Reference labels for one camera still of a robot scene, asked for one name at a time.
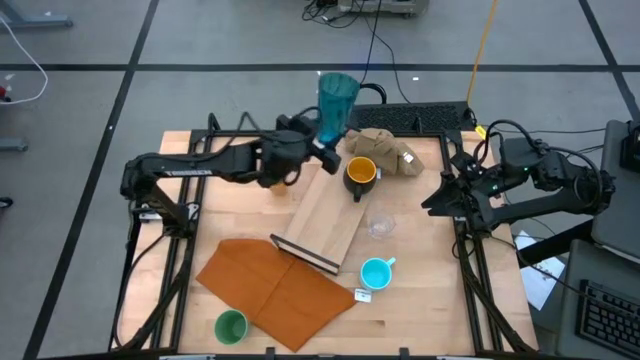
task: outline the yellow cable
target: yellow cable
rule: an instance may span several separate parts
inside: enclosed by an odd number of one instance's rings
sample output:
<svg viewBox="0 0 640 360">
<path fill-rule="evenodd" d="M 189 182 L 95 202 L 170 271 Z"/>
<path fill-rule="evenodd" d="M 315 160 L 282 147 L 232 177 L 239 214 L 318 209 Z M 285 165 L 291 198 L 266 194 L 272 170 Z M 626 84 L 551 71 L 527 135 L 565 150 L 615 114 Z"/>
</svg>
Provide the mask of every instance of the yellow cable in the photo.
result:
<svg viewBox="0 0 640 360">
<path fill-rule="evenodd" d="M 487 42 L 487 35 L 489 35 L 489 29 L 493 22 L 493 15 L 496 13 L 498 7 L 498 0 L 493 0 L 491 3 L 491 12 L 489 13 L 489 19 L 484 26 L 484 32 L 482 33 L 482 40 L 480 41 L 480 49 L 478 49 L 478 55 L 476 55 L 476 62 L 473 64 L 473 72 L 471 73 L 471 83 L 469 83 L 469 90 L 467 90 L 467 104 L 471 105 L 471 94 L 473 93 L 473 86 L 476 83 L 476 72 L 478 72 L 478 64 L 482 58 L 484 52 L 484 43 Z"/>
</svg>

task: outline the teal plastic cup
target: teal plastic cup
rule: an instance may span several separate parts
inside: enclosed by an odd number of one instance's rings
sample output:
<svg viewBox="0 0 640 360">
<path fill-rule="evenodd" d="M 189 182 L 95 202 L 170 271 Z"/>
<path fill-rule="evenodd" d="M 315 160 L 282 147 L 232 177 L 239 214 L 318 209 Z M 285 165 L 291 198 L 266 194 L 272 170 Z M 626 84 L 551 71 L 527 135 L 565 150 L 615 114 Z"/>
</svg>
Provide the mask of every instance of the teal plastic cup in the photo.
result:
<svg viewBox="0 0 640 360">
<path fill-rule="evenodd" d="M 386 288 L 391 283 L 391 265 L 396 262 L 396 258 L 382 260 L 371 258 L 362 264 L 360 269 L 360 283 L 367 290 L 378 291 Z"/>
<path fill-rule="evenodd" d="M 340 140 L 346 131 L 351 109 L 360 91 L 358 80 L 343 73 L 328 73 L 318 80 L 318 107 L 322 117 L 318 141 L 327 145 Z"/>
<path fill-rule="evenodd" d="M 216 320 L 216 339 L 225 345 L 237 344 L 249 332 L 249 320 L 238 310 L 227 310 Z"/>
</svg>

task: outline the gray floor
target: gray floor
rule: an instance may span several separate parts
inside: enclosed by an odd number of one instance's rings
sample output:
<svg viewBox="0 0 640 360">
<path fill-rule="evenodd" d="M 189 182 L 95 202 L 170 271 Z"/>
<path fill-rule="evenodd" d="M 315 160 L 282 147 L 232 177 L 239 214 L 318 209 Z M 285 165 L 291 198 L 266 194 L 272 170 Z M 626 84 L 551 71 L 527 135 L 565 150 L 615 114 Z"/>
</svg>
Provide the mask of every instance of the gray floor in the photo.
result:
<svg viewBox="0 0 640 360">
<path fill-rule="evenodd" d="M 65 13 L 71 29 L 21 31 L 34 57 L 47 64 L 127 64 L 149 0 L 20 1 L 32 14 Z M 364 63 L 370 32 L 357 21 L 330 29 L 300 20 L 300 0 L 160 0 L 141 64 L 323 64 Z M 620 64 L 640 64 L 635 0 L 590 0 Z M 399 63 L 471 64 L 490 0 L 432 0 L 423 17 L 381 17 L 378 34 Z M 373 63 L 390 63 L 376 43 Z M 34 71 L 4 64 L 28 63 L 8 35 L 0 32 L 0 85 L 11 96 L 32 96 L 42 83 Z M 606 65 L 577 1 L 503 0 L 487 41 L 485 64 Z M 362 72 L 350 72 L 359 77 Z M 640 94 L 640 74 L 624 74 Z M 0 135 L 24 136 L 26 153 L 0 153 L 0 195 L 16 203 L 0 217 L 0 353 L 22 358 L 42 301 L 67 238 L 123 72 L 51 71 L 44 96 L 24 106 L 0 107 Z M 126 240 L 126 202 L 118 194 L 124 163 L 157 150 L 166 130 L 204 127 L 213 111 L 224 128 L 250 111 L 265 128 L 279 114 L 315 103 L 318 74 L 308 71 L 136 72 L 114 131 L 75 255 L 55 307 L 40 356 L 104 351 L 111 328 Z M 402 102 L 391 71 L 372 71 L 389 102 Z M 412 101 L 463 100 L 470 73 L 399 73 Z M 359 103 L 377 102 L 365 93 Z M 613 76 L 601 73 L 479 73 L 472 107 L 480 122 L 519 121 L 530 130 L 603 127 L 630 114 Z M 602 143 L 602 134 L 543 139 L 571 149 Z M 599 161 L 598 152 L 589 155 Z M 533 189 L 509 193 L 519 201 Z M 541 218 L 554 231 L 581 218 Z M 516 224 L 532 235 L 548 230 L 533 221 Z M 541 341 L 546 334 L 540 333 Z"/>
</svg>

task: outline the white cable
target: white cable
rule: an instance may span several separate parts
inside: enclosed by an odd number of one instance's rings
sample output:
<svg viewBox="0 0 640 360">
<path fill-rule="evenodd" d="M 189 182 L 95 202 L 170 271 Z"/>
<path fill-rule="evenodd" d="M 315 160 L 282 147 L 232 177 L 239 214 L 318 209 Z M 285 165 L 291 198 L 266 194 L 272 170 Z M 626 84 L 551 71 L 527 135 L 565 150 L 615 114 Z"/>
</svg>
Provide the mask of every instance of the white cable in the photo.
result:
<svg viewBox="0 0 640 360">
<path fill-rule="evenodd" d="M 2 23 L 4 24 L 4 27 L 7 28 L 7 31 L 9 31 L 9 35 L 11 35 L 11 37 L 13 38 L 13 41 L 16 42 L 16 45 L 18 45 L 18 47 L 20 48 L 20 50 L 22 50 L 22 52 L 27 55 L 27 57 L 29 58 L 29 60 L 31 60 L 31 62 L 42 72 L 42 76 L 44 76 L 44 85 L 42 85 L 42 89 L 40 90 L 40 92 L 38 93 L 38 95 L 32 97 L 32 98 L 28 98 L 28 99 L 21 99 L 21 100 L 14 100 L 12 102 L 0 102 L 0 106 L 8 106 L 8 105 L 17 105 L 17 104 L 22 104 L 22 103 L 26 103 L 29 101 L 33 101 L 33 100 L 37 100 L 38 98 L 40 98 L 40 96 L 42 96 L 42 93 L 44 93 L 44 90 L 47 88 L 47 84 L 49 84 L 49 77 L 47 76 L 47 73 L 44 72 L 44 70 L 42 69 L 42 67 L 35 61 L 33 60 L 33 58 L 31 57 L 31 55 L 29 55 L 29 53 L 27 52 L 27 50 L 25 50 L 22 47 L 22 44 L 20 44 L 20 41 L 18 41 L 18 39 L 16 38 L 15 34 L 13 33 L 13 31 L 11 31 L 11 28 L 9 27 L 9 25 L 4 21 L 4 19 L 2 18 L 2 16 L 0 16 L 0 21 L 2 21 Z"/>
</svg>

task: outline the wooden board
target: wooden board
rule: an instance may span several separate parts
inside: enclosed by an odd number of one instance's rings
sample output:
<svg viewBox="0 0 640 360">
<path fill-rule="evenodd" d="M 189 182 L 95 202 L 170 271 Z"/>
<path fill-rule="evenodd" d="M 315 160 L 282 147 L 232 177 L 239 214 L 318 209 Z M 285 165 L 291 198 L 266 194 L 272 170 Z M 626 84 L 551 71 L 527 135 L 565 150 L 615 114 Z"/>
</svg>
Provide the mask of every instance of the wooden board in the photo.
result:
<svg viewBox="0 0 640 360">
<path fill-rule="evenodd" d="M 278 247 L 307 262 L 337 275 L 353 236 L 364 215 L 374 189 L 360 202 L 353 201 L 344 186 L 342 174 L 353 157 L 338 144 L 337 153 L 342 158 L 335 175 L 316 171 L 293 219 L 284 233 L 274 234 L 272 240 Z"/>
<path fill-rule="evenodd" d="M 465 133 L 463 138 L 465 148 L 473 148 L 479 141 L 475 133 Z M 166 132 L 161 151 L 184 152 L 188 139 L 189 132 Z M 226 141 L 219 138 L 214 145 L 219 147 Z M 420 207 L 420 203 L 440 185 L 439 173 L 443 169 L 440 144 L 436 139 L 425 138 L 403 141 L 414 149 L 425 164 L 425 171 L 415 178 L 383 176 L 376 184 L 376 196 L 371 198 L 358 224 L 340 274 L 326 275 L 353 291 L 359 287 L 358 274 L 366 259 L 394 256 L 397 262 L 393 280 L 388 289 L 374 294 L 371 304 L 356 304 L 320 330 L 299 354 L 397 355 L 400 347 L 408 347 L 412 355 L 473 354 L 460 265 L 451 255 L 452 221 L 430 217 Z M 244 237 L 270 241 L 269 234 L 283 233 L 319 167 L 317 161 L 306 164 L 298 183 L 290 187 L 285 196 L 274 196 L 257 184 L 238 185 L 221 179 L 207 181 L 180 352 L 264 354 L 266 347 L 273 346 L 278 354 L 290 353 L 255 327 L 240 344 L 224 346 L 218 343 L 213 325 L 218 315 L 229 307 L 193 277 L 223 239 Z M 177 198 L 180 181 L 162 181 L 160 186 Z M 367 218 L 378 212 L 392 214 L 396 222 L 390 236 L 382 240 L 371 238 L 366 226 Z M 143 225 L 137 253 L 155 240 L 160 231 L 157 223 Z M 506 225 L 498 228 L 495 234 L 502 239 L 511 239 Z M 135 333 L 158 300 L 168 243 L 162 242 L 150 251 L 131 277 L 120 322 L 120 335 L 124 341 Z M 522 338 L 537 347 L 513 249 L 498 241 L 488 240 L 484 244 L 496 305 Z M 490 348 L 486 315 L 481 305 L 478 309 L 484 345 Z M 168 328 L 174 314 L 173 308 L 166 314 L 163 345 L 168 344 Z"/>
</svg>

